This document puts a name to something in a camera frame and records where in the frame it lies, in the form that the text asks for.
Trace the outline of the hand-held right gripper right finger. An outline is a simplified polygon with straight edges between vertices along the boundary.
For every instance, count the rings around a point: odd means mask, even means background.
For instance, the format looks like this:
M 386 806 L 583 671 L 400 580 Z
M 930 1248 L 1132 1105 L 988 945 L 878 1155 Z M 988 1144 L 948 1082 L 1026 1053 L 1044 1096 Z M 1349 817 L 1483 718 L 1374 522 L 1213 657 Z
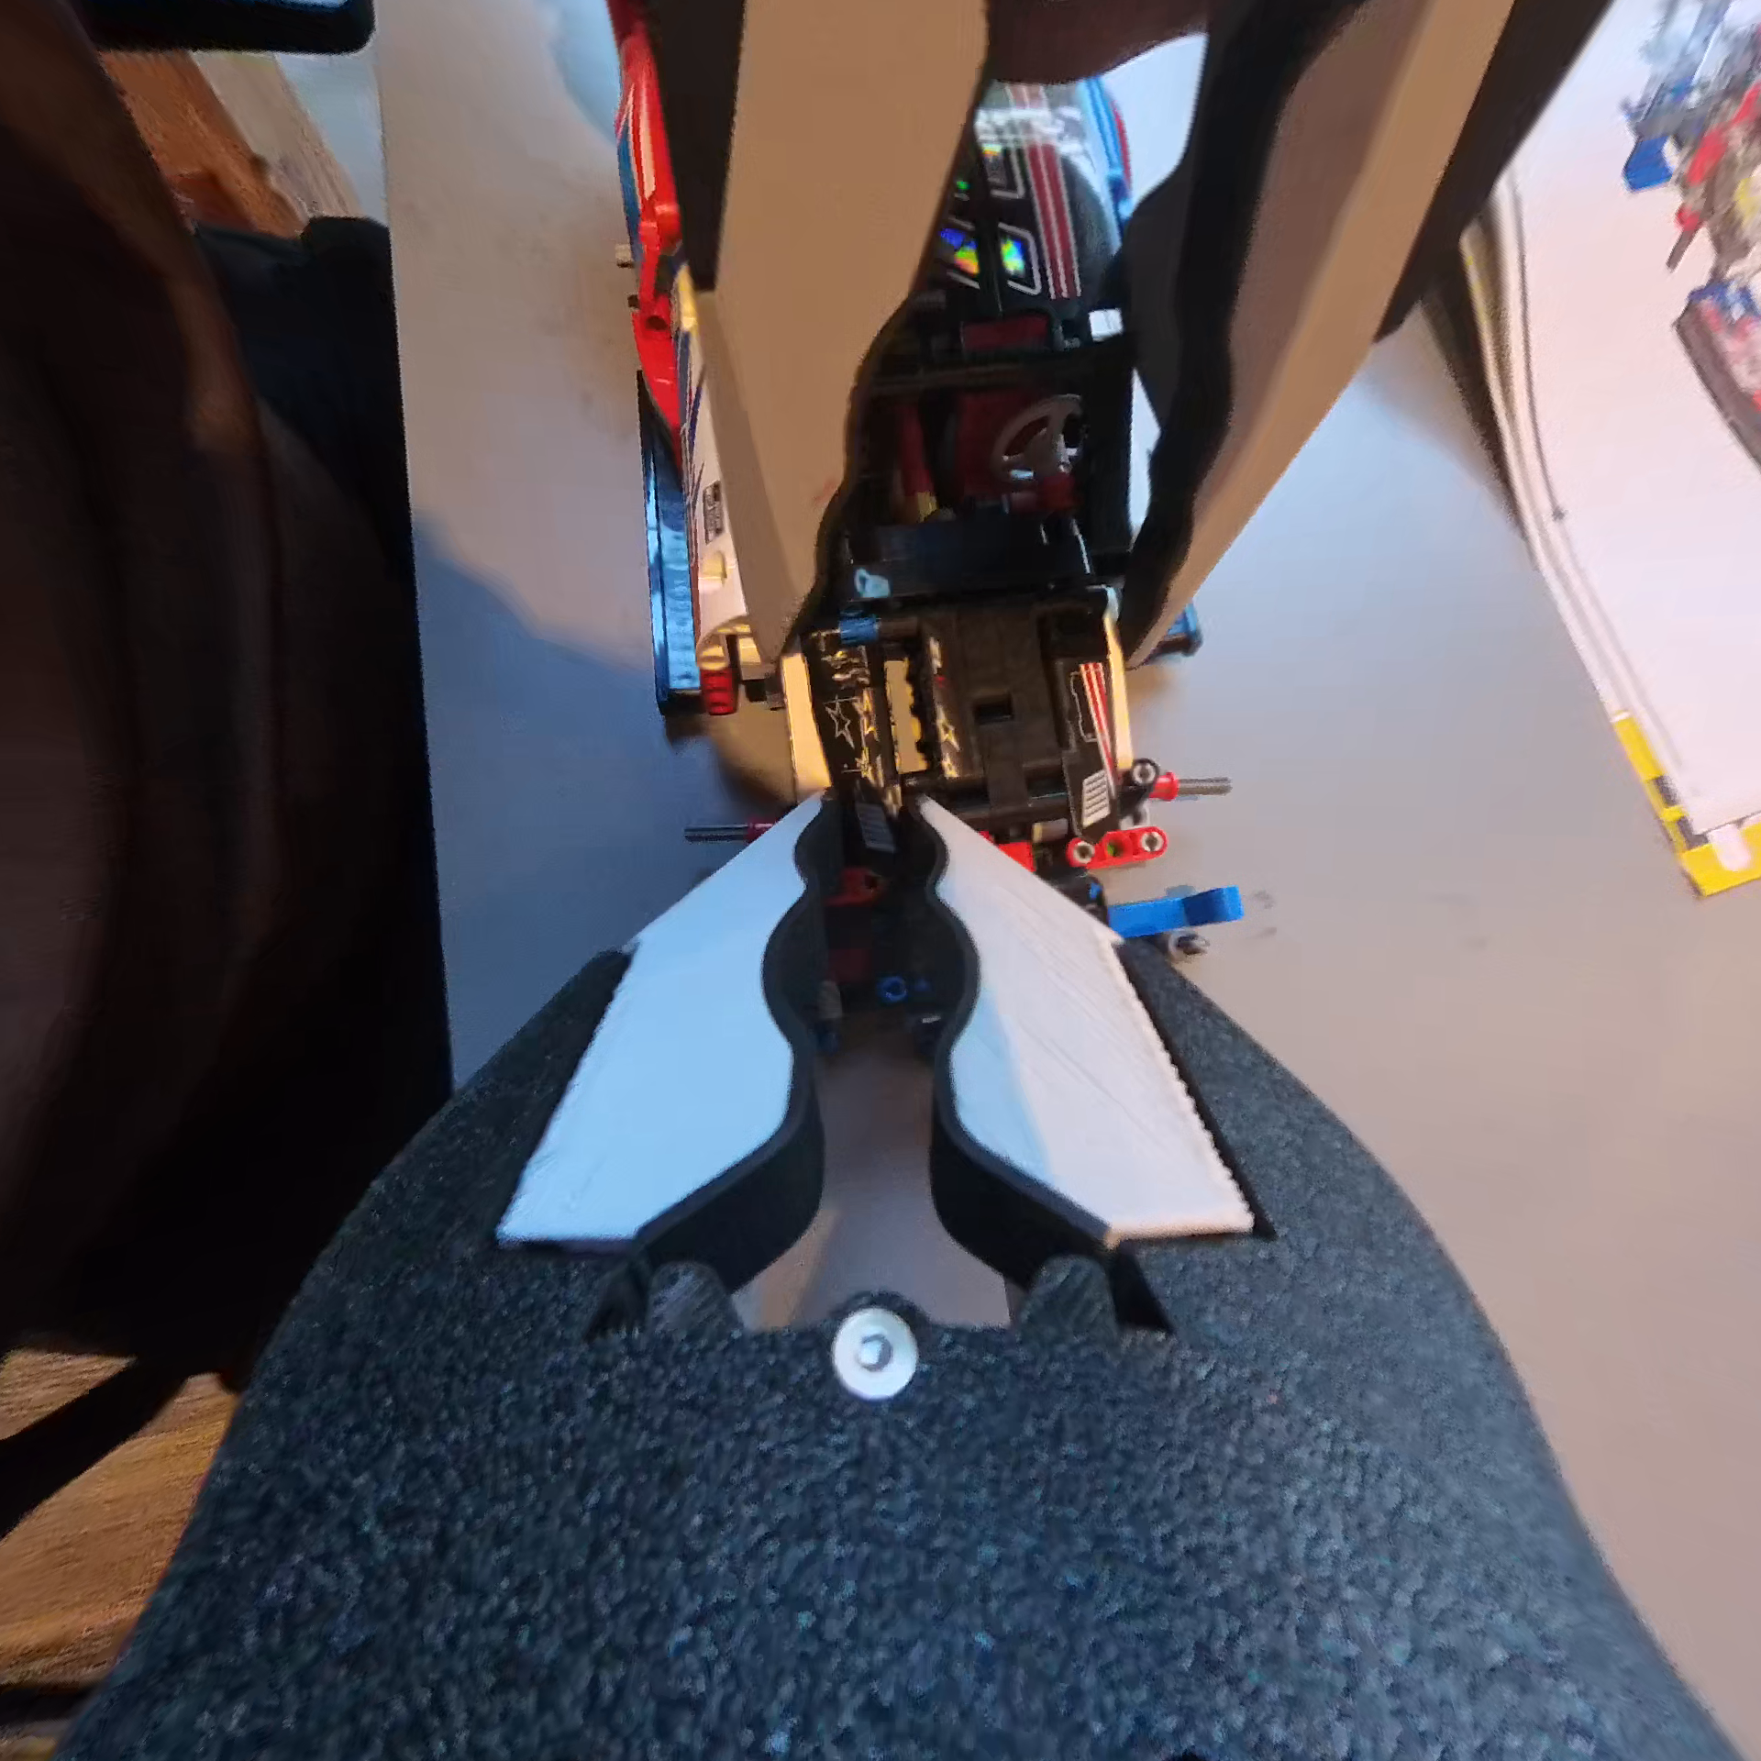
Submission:
M 915 821 L 952 984 L 930 1056 L 937 1220 L 1026 1297 L 1072 1263 L 1118 1325 L 1167 1330 L 1143 1254 L 1247 1242 L 1255 1210 L 1123 940 L 948 807 Z

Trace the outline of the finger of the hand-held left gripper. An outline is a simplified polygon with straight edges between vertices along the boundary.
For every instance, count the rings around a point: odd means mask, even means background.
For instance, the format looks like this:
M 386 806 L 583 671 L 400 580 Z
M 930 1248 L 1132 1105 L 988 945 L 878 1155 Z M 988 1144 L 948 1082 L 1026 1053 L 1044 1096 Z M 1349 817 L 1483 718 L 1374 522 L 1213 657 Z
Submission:
M 779 660 L 820 591 L 850 408 L 930 241 L 988 50 L 981 3 L 759 3 L 713 278 L 713 426 L 746 620 Z
M 1123 255 L 1157 424 L 1120 584 L 1132 667 L 1368 354 L 1510 11 L 1209 6 L 1185 151 Z

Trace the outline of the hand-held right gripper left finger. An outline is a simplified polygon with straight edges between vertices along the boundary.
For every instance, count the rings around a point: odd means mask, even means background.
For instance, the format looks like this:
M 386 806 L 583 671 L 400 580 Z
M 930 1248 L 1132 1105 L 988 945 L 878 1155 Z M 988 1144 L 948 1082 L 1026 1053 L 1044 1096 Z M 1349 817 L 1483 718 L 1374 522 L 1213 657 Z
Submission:
M 500 1248 L 696 1263 L 736 1292 L 821 1204 L 829 806 L 793 807 L 624 947 Z

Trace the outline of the red white toy race car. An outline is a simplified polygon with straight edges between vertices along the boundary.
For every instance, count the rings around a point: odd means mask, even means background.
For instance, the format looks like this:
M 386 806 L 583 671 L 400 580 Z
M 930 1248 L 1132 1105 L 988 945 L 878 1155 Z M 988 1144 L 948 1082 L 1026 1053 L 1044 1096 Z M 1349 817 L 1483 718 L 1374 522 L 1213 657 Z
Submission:
M 1133 370 L 1120 252 L 1129 136 L 1105 76 L 992 79 L 964 129 L 909 297 L 854 419 L 850 484 L 815 606 L 779 660 L 746 620 L 710 373 L 646 5 L 607 5 L 615 142 L 637 353 L 655 704 L 787 720 L 802 796 L 843 826 L 824 900 L 821 1040 L 857 1011 L 942 1026 L 908 817 L 934 801 L 988 842 L 1172 959 L 1242 917 L 1235 887 L 1108 902 L 1107 875 L 1163 861 L 1157 803 L 1228 792 L 1133 748 L 1118 591 L 1133 537 Z M 904 806 L 897 855 L 867 857 L 829 790 L 802 643 L 832 628 L 885 657 Z

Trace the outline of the open toy instruction booklet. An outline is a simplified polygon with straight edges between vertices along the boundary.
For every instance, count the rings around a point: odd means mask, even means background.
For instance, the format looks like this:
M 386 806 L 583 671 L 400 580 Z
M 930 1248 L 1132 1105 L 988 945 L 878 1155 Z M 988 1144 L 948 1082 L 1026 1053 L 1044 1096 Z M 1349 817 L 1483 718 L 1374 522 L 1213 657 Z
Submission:
M 1609 5 L 1459 244 L 1511 506 L 1695 896 L 1759 875 L 1759 5 Z

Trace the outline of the person's black pants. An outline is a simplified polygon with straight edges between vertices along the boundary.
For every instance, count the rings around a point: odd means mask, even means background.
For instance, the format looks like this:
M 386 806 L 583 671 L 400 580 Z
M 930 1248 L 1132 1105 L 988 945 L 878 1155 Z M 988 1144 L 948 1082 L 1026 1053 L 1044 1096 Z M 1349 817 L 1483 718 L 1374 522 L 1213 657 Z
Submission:
M 315 758 L 317 875 L 340 908 L 271 1066 L 223 1114 L 196 1220 L 240 1390 L 323 1246 L 452 1089 L 389 233 L 202 226 L 267 413 L 291 583 L 290 734 Z

